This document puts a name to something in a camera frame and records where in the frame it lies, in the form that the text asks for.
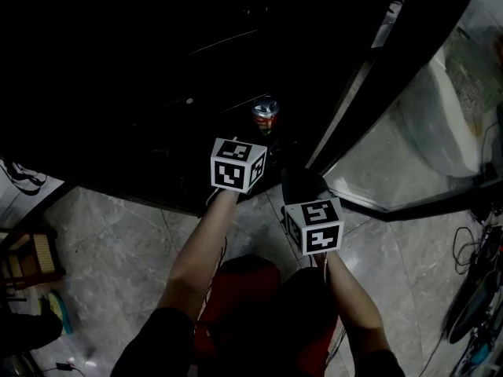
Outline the black oval device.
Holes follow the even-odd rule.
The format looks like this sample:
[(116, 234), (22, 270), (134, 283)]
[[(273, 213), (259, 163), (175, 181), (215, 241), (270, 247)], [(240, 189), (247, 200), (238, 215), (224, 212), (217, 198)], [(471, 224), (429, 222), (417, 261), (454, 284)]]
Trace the black oval device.
[(486, 229), (470, 258), (468, 273), (446, 322), (447, 340), (454, 344), (483, 322), (494, 296), (503, 287), (503, 226)]

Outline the grey mesh basket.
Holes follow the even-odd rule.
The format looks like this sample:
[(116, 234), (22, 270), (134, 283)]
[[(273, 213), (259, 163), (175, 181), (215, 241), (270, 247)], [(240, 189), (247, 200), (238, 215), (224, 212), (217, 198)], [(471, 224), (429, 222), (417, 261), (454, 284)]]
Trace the grey mesh basket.
[(446, 41), (446, 73), (466, 115), (482, 115), (503, 101), (503, 75), (460, 27)]

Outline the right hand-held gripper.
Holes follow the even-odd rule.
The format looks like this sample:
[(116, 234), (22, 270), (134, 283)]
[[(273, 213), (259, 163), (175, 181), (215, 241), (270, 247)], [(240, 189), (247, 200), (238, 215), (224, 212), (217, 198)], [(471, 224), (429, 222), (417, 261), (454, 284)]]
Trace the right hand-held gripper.
[(340, 199), (325, 179), (299, 167), (281, 170), (285, 228), (302, 255), (323, 254), (341, 246), (344, 221)]

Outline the person's black shirt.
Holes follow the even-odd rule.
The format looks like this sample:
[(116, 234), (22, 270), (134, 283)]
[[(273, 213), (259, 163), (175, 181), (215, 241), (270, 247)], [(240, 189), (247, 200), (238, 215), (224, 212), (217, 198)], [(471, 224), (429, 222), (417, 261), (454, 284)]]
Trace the person's black shirt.
[[(175, 308), (156, 309), (123, 351), (110, 377), (186, 377), (194, 342), (194, 324), (185, 313)], [(391, 351), (378, 350), (355, 363), (354, 377), (405, 374)]]

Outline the person's red shorts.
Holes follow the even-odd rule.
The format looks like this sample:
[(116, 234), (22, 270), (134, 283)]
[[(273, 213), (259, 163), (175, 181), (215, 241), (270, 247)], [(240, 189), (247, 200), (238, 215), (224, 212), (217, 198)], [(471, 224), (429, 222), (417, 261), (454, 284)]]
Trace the person's red shorts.
[(233, 258), (216, 272), (196, 323), (198, 377), (323, 377), (337, 317), (321, 269), (282, 282), (269, 260)]

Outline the orange drink can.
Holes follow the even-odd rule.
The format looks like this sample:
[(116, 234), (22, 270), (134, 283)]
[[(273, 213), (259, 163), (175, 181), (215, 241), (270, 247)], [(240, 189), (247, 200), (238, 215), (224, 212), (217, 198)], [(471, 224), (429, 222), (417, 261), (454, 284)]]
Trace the orange drink can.
[(251, 113), (254, 122), (263, 135), (270, 134), (277, 125), (280, 106), (270, 96), (260, 97), (253, 101)]

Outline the wooden shelf rack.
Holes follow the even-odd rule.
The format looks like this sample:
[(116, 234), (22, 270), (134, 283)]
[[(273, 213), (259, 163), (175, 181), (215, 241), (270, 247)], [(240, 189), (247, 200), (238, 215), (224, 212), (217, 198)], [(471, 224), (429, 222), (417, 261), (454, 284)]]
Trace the wooden shelf rack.
[(0, 289), (16, 291), (58, 281), (65, 270), (52, 229), (0, 228)]

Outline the person's right forearm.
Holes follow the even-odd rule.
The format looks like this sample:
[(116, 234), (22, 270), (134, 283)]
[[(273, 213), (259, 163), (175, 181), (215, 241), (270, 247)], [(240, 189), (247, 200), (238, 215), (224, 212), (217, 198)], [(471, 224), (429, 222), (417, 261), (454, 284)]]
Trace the person's right forearm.
[(378, 350), (390, 350), (379, 310), (337, 252), (316, 254), (314, 260), (322, 268), (332, 292), (353, 358), (357, 360)]

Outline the black glass-door fridge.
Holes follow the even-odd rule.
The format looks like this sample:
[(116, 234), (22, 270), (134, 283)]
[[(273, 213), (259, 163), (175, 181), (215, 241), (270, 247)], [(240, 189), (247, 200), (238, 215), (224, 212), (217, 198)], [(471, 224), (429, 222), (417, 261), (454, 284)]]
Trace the black glass-door fridge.
[[(409, 0), (329, 132), (391, 0), (0, 0), (0, 158), (199, 214), (219, 137), (322, 174), (404, 89), (468, 0)], [(263, 135), (254, 100), (280, 106)]]

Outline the person's left forearm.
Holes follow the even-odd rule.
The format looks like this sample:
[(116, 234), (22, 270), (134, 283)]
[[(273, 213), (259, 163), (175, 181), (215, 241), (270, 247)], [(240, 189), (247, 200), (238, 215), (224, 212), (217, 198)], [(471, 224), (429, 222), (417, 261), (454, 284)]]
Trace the person's left forearm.
[(237, 192), (223, 190), (213, 199), (171, 267), (159, 309), (179, 309), (197, 321), (236, 213), (238, 197)]

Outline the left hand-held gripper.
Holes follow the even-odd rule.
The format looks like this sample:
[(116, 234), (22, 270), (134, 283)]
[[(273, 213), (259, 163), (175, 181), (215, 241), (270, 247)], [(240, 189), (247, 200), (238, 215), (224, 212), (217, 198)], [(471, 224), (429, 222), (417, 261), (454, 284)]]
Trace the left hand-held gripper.
[(211, 185), (248, 193), (263, 176), (267, 147), (216, 138), (211, 153)]

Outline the black device with teal part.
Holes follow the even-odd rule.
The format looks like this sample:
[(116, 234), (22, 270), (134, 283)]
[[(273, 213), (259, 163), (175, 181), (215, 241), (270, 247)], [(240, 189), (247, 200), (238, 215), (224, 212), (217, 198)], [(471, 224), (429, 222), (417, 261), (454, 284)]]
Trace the black device with teal part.
[(494, 340), (492, 329), (480, 329), (470, 338), (460, 360), (458, 377), (469, 377), (487, 359), (494, 348)]

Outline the black handbag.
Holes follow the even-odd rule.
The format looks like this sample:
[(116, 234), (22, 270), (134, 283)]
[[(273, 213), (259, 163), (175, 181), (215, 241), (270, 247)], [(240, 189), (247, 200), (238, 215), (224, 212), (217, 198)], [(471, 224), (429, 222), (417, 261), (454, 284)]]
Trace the black handbag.
[(37, 196), (47, 181), (45, 174), (39, 176), (33, 170), (4, 158), (0, 158), (0, 170), (3, 171), (12, 185), (26, 196)]

